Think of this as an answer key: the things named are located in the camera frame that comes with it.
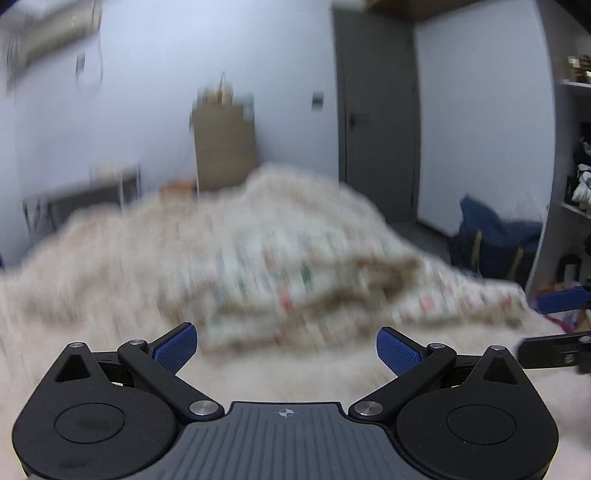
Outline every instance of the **wall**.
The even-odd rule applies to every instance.
[[[4,34],[0,31],[0,46]],[[5,265],[17,265],[29,240],[22,214],[15,151],[14,96],[6,93],[5,69],[0,69],[0,255]]]
[[[544,219],[554,165],[553,86],[534,0],[488,0],[420,24],[418,218],[453,235],[470,194]]]
[[[350,0],[358,5],[360,2]],[[337,178],[334,46],[329,0],[107,0],[98,38],[33,66],[17,86],[23,193],[85,180],[89,166],[141,164],[144,188],[194,174],[189,113],[222,71],[254,94],[259,154]],[[76,56],[87,67],[77,87]],[[314,91],[324,109],[311,109]]]

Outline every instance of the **dark floor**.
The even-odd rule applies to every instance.
[[[445,262],[450,263],[447,237],[442,233],[420,223],[396,223],[392,225],[392,228],[424,252],[437,255]]]

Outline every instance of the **blue bag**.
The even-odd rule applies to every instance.
[[[539,222],[506,222],[487,205],[466,196],[462,224],[450,240],[452,264],[484,278],[517,282],[525,288],[540,243]]]

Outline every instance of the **gray door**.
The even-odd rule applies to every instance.
[[[339,176],[388,223],[416,218],[420,148],[413,26],[335,9]]]

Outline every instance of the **ridged gray surface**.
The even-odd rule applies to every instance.
[[[235,403],[231,412],[220,420],[189,425],[160,461],[128,477],[128,480],[358,479],[427,480],[427,477],[400,458],[380,427],[347,420],[335,404],[251,403]]]

